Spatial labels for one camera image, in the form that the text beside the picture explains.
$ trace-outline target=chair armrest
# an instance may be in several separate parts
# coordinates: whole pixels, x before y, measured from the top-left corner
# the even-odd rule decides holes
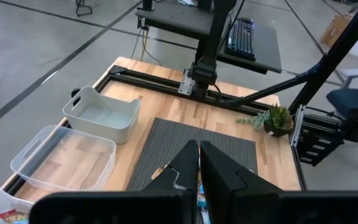
[[[358,78],[358,69],[344,69],[340,71],[340,74],[346,78],[341,88],[348,88],[352,79]]]

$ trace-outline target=snack package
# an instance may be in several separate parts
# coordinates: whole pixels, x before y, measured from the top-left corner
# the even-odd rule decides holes
[[[29,219],[29,214],[18,212],[16,209],[4,212],[0,214],[0,219],[4,220],[6,223],[16,223],[17,221],[24,221]]]

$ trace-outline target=small plant pot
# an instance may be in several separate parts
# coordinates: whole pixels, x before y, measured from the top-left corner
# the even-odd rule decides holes
[[[290,132],[290,130],[278,129],[267,121],[264,121],[264,129],[267,134],[274,136],[274,137],[281,137],[281,136],[286,135]]]

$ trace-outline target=potted succulent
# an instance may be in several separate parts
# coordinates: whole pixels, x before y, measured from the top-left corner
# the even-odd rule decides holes
[[[293,127],[290,111],[277,104],[265,113],[259,113],[253,118],[239,118],[236,122],[251,124],[256,130],[263,124],[266,133],[275,137],[288,134]]]

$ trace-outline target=black desk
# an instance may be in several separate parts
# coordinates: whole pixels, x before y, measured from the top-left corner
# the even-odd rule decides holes
[[[209,36],[213,20],[212,13],[172,1],[155,3],[154,11],[138,10],[136,15],[145,19],[145,25],[198,39],[196,58],[200,56],[199,53],[203,52],[203,48],[205,48],[205,42]],[[268,70],[277,73],[282,72],[275,29],[256,24],[254,27],[254,50],[254,62],[225,54],[224,46],[217,59],[263,74],[266,74]]]

